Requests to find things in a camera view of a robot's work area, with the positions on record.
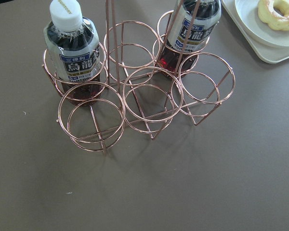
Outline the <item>tea bottle rear left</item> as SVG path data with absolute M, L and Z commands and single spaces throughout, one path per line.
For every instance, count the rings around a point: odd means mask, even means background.
M 82 15 L 76 0 L 53 0 L 51 22 L 43 34 L 65 92 L 78 83 L 100 81 L 99 36 L 93 21 Z

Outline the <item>tea bottle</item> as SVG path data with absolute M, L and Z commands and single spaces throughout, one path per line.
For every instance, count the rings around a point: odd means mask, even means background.
M 78 83 L 100 81 L 99 36 L 93 21 L 82 15 L 76 0 L 53 0 L 51 22 L 43 34 L 65 92 Z
M 181 63 L 181 70 L 191 69 L 197 56 L 191 53 L 202 50 L 221 18 L 219 0 L 177 0 L 171 14 L 171 29 L 167 32 L 166 47 L 161 52 L 158 66 L 174 72 Z

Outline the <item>tea bottle rear right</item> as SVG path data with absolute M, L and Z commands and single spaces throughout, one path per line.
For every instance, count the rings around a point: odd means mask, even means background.
M 202 50 L 221 18 L 219 0 L 177 0 L 171 14 L 171 29 L 167 32 L 166 47 L 161 52 L 158 66 L 174 72 L 181 63 L 181 70 L 191 69 L 197 56 L 191 53 Z

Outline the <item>beige rabbit tray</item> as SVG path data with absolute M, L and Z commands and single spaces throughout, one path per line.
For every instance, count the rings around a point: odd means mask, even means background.
M 232 21 L 236 24 L 249 45 L 262 61 L 269 64 L 277 64 L 281 61 L 289 59 L 289 47 L 274 48 L 267 46 L 261 42 L 258 42 L 247 34 L 243 28 L 243 25 L 239 22 L 234 0 L 222 0 L 221 3 L 224 8 L 223 12 L 227 12 L 229 14 Z

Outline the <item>white plate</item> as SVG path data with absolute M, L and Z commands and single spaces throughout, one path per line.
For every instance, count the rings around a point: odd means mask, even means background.
M 236 0 L 235 10 L 245 31 L 258 42 L 275 48 L 289 48 L 289 31 L 272 30 L 258 17 L 257 0 Z

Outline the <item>glazed donut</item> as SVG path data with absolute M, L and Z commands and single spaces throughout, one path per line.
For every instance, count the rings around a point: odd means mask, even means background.
M 272 30 L 289 31 L 289 0 L 260 0 L 258 17 Z

